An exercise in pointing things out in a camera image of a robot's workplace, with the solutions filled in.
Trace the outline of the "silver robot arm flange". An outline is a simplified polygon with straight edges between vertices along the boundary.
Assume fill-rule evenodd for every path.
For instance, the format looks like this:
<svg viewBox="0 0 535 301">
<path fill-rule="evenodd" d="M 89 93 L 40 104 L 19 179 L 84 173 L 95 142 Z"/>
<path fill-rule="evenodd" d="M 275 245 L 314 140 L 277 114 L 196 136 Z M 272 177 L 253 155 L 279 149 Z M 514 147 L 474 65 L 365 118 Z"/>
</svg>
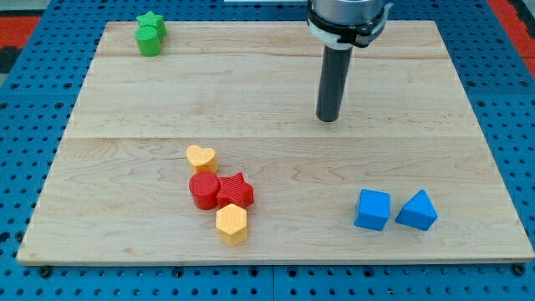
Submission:
<svg viewBox="0 0 535 301">
<path fill-rule="evenodd" d="M 308 0 L 307 24 L 331 49 L 366 48 L 382 34 L 393 6 L 384 0 Z"/>
</svg>

